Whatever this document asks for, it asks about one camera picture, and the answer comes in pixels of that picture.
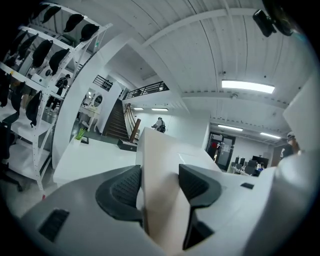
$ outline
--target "stair railing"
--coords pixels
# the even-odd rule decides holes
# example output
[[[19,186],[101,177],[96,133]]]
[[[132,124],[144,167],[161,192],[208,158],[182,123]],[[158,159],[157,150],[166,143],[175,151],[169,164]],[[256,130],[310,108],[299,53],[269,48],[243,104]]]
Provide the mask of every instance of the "stair railing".
[[[125,104],[125,111],[124,111],[124,118],[128,118],[128,122],[129,122],[129,126],[131,129],[131,136],[130,136],[130,142],[134,142],[134,139],[138,139],[139,138],[139,134],[137,134],[141,119],[137,119],[135,120],[134,118],[134,114],[132,113],[131,110],[131,104]]]

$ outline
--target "black box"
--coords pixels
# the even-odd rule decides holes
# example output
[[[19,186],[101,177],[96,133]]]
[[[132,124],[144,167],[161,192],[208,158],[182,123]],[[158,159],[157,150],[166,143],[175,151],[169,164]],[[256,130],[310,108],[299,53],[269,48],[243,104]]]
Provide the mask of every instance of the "black box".
[[[119,149],[137,152],[137,144],[119,139],[117,143]]]

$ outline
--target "black backpack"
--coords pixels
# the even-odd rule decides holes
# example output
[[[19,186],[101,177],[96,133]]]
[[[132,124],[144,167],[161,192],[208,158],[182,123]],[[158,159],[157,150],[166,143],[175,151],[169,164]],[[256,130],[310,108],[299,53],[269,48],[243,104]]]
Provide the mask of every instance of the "black backpack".
[[[25,82],[21,82],[20,85],[17,86],[11,93],[11,105],[18,115],[20,115],[20,105],[23,94],[22,89],[25,87],[25,84]]]
[[[19,58],[18,60],[21,61],[25,56],[26,56],[26,53],[27,53],[27,50],[29,49],[29,47],[31,46],[31,44],[34,42],[34,40],[36,39],[36,37],[38,36],[39,34],[35,34],[33,36],[31,36],[30,38],[28,38],[27,40],[25,40],[19,47]]]
[[[46,23],[48,20],[50,20],[50,18],[55,15],[57,12],[59,12],[61,10],[61,7],[58,6],[52,6],[51,8],[49,8],[45,14],[43,15],[43,23]]]
[[[68,81],[66,77],[61,77],[58,82],[56,82],[55,86],[58,88],[64,87],[68,85]]]
[[[37,125],[38,108],[41,101],[42,92],[39,91],[28,103],[25,109],[26,117],[31,121],[31,128]]]
[[[166,131],[166,126],[165,126],[165,124],[164,124],[164,121],[162,121],[161,120],[161,122],[162,122],[162,124],[159,126],[159,128],[158,129],[156,129],[157,131],[159,131],[160,133],[165,133],[165,131]]]
[[[11,74],[2,76],[0,85],[0,107],[5,107],[8,103],[9,85],[11,80]]]
[[[83,19],[84,17],[81,14],[72,14],[66,22],[63,32],[72,31]]]
[[[89,40],[92,37],[92,35],[98,31],[98,29],[99,26],[96,26],[94,24],[85,25],[81,30],[80,42]]]
[[[25,38],[27,33],[28,33],[28,31],[24,31],[21,35],[19,35],[16,39],[14,39],[14,41],[12,42],[12,44],[10,46],[10,53],[9,53],[10,56],[12,56],[16,53],[18,46],[20,45],[22,40]]]
[[[33,12],[32,20],[34,20],[36,17],[39,16],[39,14],[46,9],[49,6],[49,4],[40,4],[36,7],[36,9]]]
[[[52,69],[52,75],[55,75],[57,73],[59,63],[64,59],[68,52],[69,48],[57,51],[54,55],[52,55],[51,59],[49,60],[49,65]]]
[[[44,40],[42,43],[39,44],[39,46],[34,50],[33,52],[33,61],[32,65],[34,68],[39,68],[42,63],[44,63],[44,60],[49,53],[52,44],[54,41]]]

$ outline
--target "person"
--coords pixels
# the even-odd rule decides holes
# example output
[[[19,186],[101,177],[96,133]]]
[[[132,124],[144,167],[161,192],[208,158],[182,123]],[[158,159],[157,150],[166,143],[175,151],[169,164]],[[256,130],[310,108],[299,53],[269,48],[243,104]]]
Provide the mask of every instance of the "person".
[[[261,171],[263,171],[264,169],[265,169],[265,164],[264,164],[263,162],[261,162],[258,171],[261,172]]]
[[[286,141],[287,144],[284,146],[280,154],[280,161],[286,157],[297,154],[300,150],[295,134],[292,131],[287,134]]]
[[[154,128],[155,130],[164,134],[166,131],[166,124],[162,120],[162,117],[159,117],[158,121],[156,121],[156,123],[153,126],[151,126],[151,128]]]
[[[65,77],[61,77],[55,84],[56,87],[58,87],[58,91],[56,92],[56,94],[58,94],[59,96],[61,96],[63,90],[65,88],[67,88],[68,86],[68,80],[70,79],[70,75],[67,74]],[[59,99],[54,98],[52,96],[50,96],[48,102],[46,103],[46,108],[51,106],[51,103],[53,103],[52,107],[51,107],[51,111],[53,112],[57,106],[57,104],[60,102]]]

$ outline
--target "white shelving rack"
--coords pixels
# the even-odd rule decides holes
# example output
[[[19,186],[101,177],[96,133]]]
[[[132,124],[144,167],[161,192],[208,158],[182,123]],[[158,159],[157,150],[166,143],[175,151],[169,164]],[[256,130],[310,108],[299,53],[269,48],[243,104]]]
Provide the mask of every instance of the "white shelving rack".
[[[67,11],[71,14],[78,14],[78,12],[75,12],[64,6],[60,6],[58,4],[54,4],[54,3],[46,3],[46,4],[49,4],[50,6],[59,6],[61,7],[62,10]],[[55,88],[55,85],[61,73],[65,70],[68,63],[70,61],[73,61],[73,63],[76,64],[75,65],[76,68],[71,78],[71,81],[73,82],[75,79],[79,64],[82,60],[84,53],[87,51],[89,44],[92,42],[92,40],[94,39],[97,40],[97,38],[100,35],[102,35],[103,37],[106,30],[112,26],[111,23],[105,26],[101,26],[96,22],[94,22],[93,20],[88,19],[88,17],[86,16],[85,16],[85,20],[92,24],[95,24],[96,26],[99,26],[99,29],[95,34],[93,34],[90,40],[81,42],[76,47],[69,46],[66,43],[59,41],[56,38],[51,37],[36,29],[26,27],[26,26],[20,27],[20,29],[23,31],[28,31],[29,33],[34,35],[38,34],[40,38],[43,38],[45,40],[52,40],[55,45],[58,45],[63,49],[69,49],[68,54],[60,62],[60,65],[58,67],[56,74],[52,76],[52,78],[48,82],[47,87],[44,87],[41,84],[36,83],[35,81],[25,77],[24,75],[14,71],[12,68],[0,62],[0,69],[5,71],[7,74],[11,74],[12,77],[16,78],[17,80],[21,82],[25,82],[27,86],[35,89],[36,91],[42,91],[42,97],[41,97],[41,101],[38,109],[38,114],[36,117],[37,124],[32,128],[30,125],[31,121],[27,118],[25,111],[23,109],[20,109],[19,119],[16,122],[14,122],[11,126],[11,130],[13,132],[18,134],[22,138],[26,139],[27,141],[31,142],[32,144],[27,143],[23,140],[18,140],[16,144],[10,147],[10,158],[8,162],[9,162],[9,168],[11,170],[25,177],[36,180],[38,187],[42,191],[44,196],[46,194],[44,192],[44,188],[42,185],[42,179],[48,168],[49,163],[51,162],[50,152],[47,150],[44,150],[44,145],[56,122],[56,119],[51,124],[42,120],[42,116],[43,116],[47,101],[50,96],[53,96],[62,101],[64,100],[63,97],[53,92],[53,89]],[[15,112],[16,111],[11,106],[11,103],[8,102],[8,104],[5,107],[0,108],[0,121],[14,114]],[[39,145],[38,145],[39,136],[44,133],[46,133],[46,135],[39,148]]]

